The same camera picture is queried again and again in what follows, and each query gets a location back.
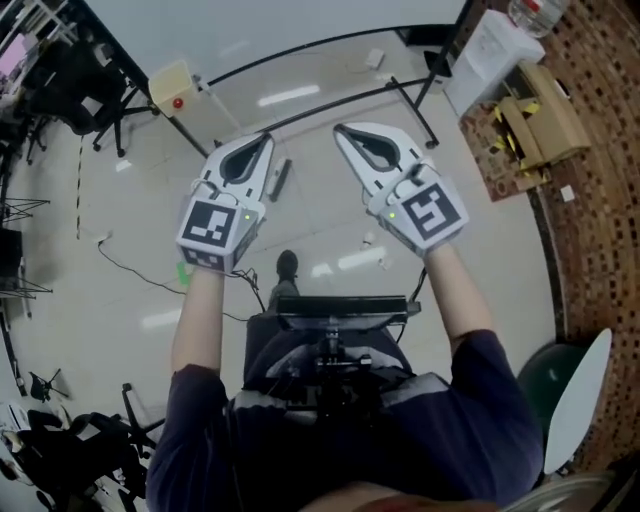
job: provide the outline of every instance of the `brick wall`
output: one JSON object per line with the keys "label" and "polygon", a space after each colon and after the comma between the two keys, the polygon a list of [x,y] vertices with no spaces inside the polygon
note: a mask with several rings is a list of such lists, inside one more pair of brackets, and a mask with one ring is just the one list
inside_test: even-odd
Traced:
{"label": "brick wall", "polygon": [[[507,3],[476,1],[458,43],[487,7],[506,11]],[[614,330],[596,418],[573,466],[600,469],[640,449],[640,22],[627,0],[572,0],[541,42],[543,63],[571,91],[594,145],[554,167],[543,195],[568,340],[586,343],[605,327]],[[575,201],[562,202],[565,185]]]}

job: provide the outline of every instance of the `water bottle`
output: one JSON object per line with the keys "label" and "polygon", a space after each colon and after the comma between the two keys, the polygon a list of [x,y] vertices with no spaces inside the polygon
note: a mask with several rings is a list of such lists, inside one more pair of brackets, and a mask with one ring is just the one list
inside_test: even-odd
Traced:
{"label": "water bottle", "polygon": [[511,0],[509,17],[531,37],[546,36],[569,7],[570,0]]}

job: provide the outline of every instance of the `white box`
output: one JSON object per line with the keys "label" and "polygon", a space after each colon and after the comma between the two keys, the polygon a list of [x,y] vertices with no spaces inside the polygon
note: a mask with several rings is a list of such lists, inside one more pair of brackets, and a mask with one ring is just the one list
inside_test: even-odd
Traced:
{"label": "white box", "polygon": [[518,62],[539,62],[544,55],[542,45],[506,14],[487,10],[455,63],[445,94],[462,117],[489,99]]}

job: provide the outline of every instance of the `office chair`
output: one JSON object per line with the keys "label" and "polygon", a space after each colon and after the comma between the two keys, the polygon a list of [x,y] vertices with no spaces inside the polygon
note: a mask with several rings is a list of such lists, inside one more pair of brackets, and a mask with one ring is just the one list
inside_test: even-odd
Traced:
{"label": "office chair", "polygon": [[[93,141],[95,151],[100,151],[99,140],[113,126],[118,157],[122,158],[125,155],[122,120],[143,112],[160,113],[151,102],[146,107],[129,108],[138,89],[134,87],[123,99],[127,91],[126,77],[113,62],[102,66],[86,41],[72,46],[55,41],[29,75],[24,81],[25,88],[32,89],[26,102],[27,112],[61,119],[77,135],[98,132]],[[95,114],[83,105],[86,98],[102,105]]]}

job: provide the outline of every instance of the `black shoe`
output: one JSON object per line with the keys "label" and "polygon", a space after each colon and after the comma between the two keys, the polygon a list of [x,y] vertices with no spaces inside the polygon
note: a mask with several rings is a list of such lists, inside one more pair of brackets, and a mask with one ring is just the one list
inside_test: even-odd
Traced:
{"label": "black shoe", "polygon": [[296,272],[298,271],[298,257],[290,250],[282,251],[276,263],[276,272],[280,277],[280,282],[291,281],[295,284]]}

